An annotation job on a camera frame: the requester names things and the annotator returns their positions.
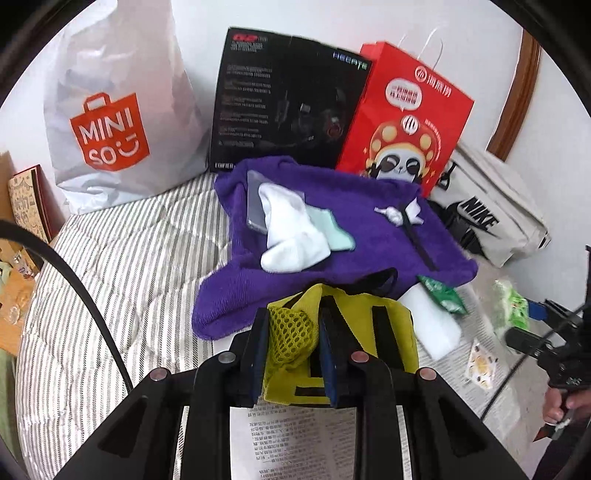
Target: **purple towel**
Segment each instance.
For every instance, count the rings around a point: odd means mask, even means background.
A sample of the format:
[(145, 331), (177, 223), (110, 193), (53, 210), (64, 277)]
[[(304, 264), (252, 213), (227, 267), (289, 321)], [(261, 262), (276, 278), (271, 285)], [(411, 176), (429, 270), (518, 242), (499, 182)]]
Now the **purple towel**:
[[(306, 203), (332, 210), (339, 226), (355, 239), (352, 252), (332, 252), (326, 260), (299, 273), (274, 274), (261, 269), (267, 236), (246, 225), (246, 172), (256, 170), (269, 180), (306, 195)], [(232, 258), (204, 280), (193, 309), (193, 331), (204, 339), (218, 339), (244, 328), (256, 309), (300, 292), (318, 280), (351, 284), (387, 268), (398, 270), (398, 281), (388, 297), (397, 299), (426, 275), (456, 287), (472, 280), (476, 262), (467, 260), (439, 218), (419, 197), (423, 225), (412, 227), (415, 241), (433, 261), (426, 266), (404, 227), (396, 227), (374, 208), (399, 210), (419, 194), (419, 187), (396, 180), (357, 177), (327, 168), (298, 165), (290, 157), (241, 161), (232, 172), (216, 179), (217, 196), (230, 216)]]

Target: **hand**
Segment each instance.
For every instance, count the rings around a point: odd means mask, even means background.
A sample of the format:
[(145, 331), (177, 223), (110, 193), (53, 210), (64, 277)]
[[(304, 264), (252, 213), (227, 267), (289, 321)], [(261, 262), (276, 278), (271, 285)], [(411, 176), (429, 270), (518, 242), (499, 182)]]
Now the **hand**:
[[(544, 399), (544, 407), (542, 409), (544, 421), (547, 423), (557, 423), (564, 417), (564, 412), (560, 406), (562, 405), (562, 395), (560, 390), (556, 388), (549, 388)], [(591, 390), (584, 390), (572, 393), (566, 400), (566, 407), (569, 410), (575, 408), (577, 411), (574, 415), (576, 420), (587, 418), (591, 415)]]

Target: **black cable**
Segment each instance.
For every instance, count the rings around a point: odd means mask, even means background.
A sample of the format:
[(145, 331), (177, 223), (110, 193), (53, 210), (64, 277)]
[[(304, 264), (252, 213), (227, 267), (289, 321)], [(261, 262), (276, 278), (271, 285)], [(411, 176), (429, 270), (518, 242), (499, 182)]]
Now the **black cable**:
[(74, 273), (66, 261), (60, 257), (59, 254), (54, 249), (52, 249), (52, 247), (47, 245), (40, 238), (37, 238), (31, 232), (28, 232), (24, 228), (19, 227), (14, 223), (0, 220), (0, 238), (16, 242), (21, 244), (23, 247), (32, 250), (34, 253), (46, 260), (60, 274), (62, 274), (62, 276), (78, 294), (82, 300), (82, 303), (84, 303), (90, 312), (90, 316), (92, 316), (96, 326), (99, 328), (100, 334), (105, 340), (105, 343), (107, 344), (107, 347), (113, 356), (113, 360), (115, 360), (115, 365), (117, 365), (119, 373), (121, 373), (121, 376), (123, 377), (123, 382), (125, 384), (125, 388), (127, 389), (127, 393), (131, 392), (134, 386), (131, 383), (127, 368), (125, 368), (121, 354), (119, 353), (119, 350), (117, 350), (117, 345), (111, 336), (105, 319), (101, 315), (98, 307), (90, 296), (90, 293), (88, 293), (88, 290), (86, 290), (84, 284), (80, 281), (78, 276)]
[(517, 363), (515, 365), (513, 365), (513, 368), (511, 368), (511, 370), (509, 371), (509, 374), (501, 382), (499, 388), (496, 389), (496, 392), (492, 396), (491, 401), (488, 402), (488, 405), (486, 406), (486, 408), (482, 412), (482, 415), (480, 416), (480, 419), (482, 421), (484, 421), (484, 419), (486, 418), (486, 415), (489, 413), (489, 411), (491, 410), (492, 406), (494, 405), (494, 403), (496, 402), (496, 400), (499, 398), (499, 395), (501, 395), (501, 393), (503, 392), (503, 390), (505, 389), (505, 387), (509, 383), (509, 380), (511, 380), (511, 378), (519, 370), (519, 368), (523, 364), (523, 362), (525, 362), (525, 359), (528, 358), (529, 356), (533, 356), (533, 354), (536, 352), (536, 350), (540, 349), (545, 344), (546, 340), (552, 334), (559, 333), (559, 331), (561, 331), (564, 327), (566, 327), (573, 320), (576, 320), (577, 321), (576, 323), (579, 323), (580, 322), (580, 319), (579, 319), (579, 317), (577, 317), (577, 315), (579, 313), (581, 313), (583, 310), (585, 310), (586, 308), (590, 307), (590, 306), (591, 306), (591, 301), (588, 301), (588, 302), (583, 303), (578, 309), (576, 309), (568, 317), (566, 317), (560, 323), (560, 325), (558, 325), (557, 327), (551, 329), (542, 338), (540, 338), (540, 341), (535, 346), (533, 346), (529, 352), (524, 353), (524, 354), (521, 355), (521, 357), (519, 358), (519, 360), (517, 360)]

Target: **white wall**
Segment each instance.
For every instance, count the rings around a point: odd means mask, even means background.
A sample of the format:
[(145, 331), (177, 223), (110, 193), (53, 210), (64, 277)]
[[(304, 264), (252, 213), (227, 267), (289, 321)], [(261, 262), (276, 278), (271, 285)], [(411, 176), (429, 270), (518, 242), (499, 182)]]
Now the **white wall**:
[[(488, 0), (173, 0), (173, 8), (187, 72), (208, 121), (228, 26), (297, 34), (356, 51), (364, 42), (396, 44), (409, 32), (402, 46), (417, 53), (439, 27), (425, 59), (434, 62), (441, 38), (444, 51), (437, 70), (475, 100), (463, 136), (481, 147), (494, 132), (511, 87), (521, 39), (520, 27)], [(56, 45), (54, 38), (0, 108), (0, 151), (10, 150), (19, 170), (40, 163), (51, 184), (43, 80)], [(67, 215), (54, 184), (52, 194)]]
[(584, 301), (591, 245), (591, 118), (545, 53), (530, 108), (507, 162), (522, 176), (550, 227), (543, 251), (507, 266), (519, 291), (574, 309)]

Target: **orange logo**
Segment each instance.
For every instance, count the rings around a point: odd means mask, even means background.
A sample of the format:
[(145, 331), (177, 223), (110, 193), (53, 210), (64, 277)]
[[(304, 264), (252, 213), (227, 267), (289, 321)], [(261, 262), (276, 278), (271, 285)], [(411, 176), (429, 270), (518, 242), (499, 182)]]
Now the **orange logo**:
[(84, 161), (95, 170), (123, 170), (150, 154), (135, 93), (114, 103), (106, 93), (90, 96), (70, 125)]

